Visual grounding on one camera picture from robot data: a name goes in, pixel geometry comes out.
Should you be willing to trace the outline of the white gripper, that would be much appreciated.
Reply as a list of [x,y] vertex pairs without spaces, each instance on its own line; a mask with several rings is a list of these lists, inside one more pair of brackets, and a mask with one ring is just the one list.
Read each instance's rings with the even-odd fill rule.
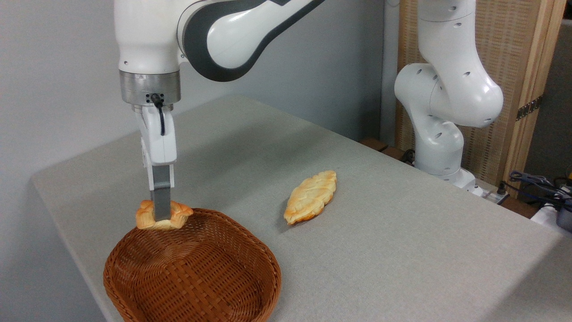
[[170,105],[161,110],[155,106],[136,106],[135,114],[141,132],[143,164],[155,212],[155,221],[171,217],[171,193],[174,186],[173,164],[177,160],[177,144]]

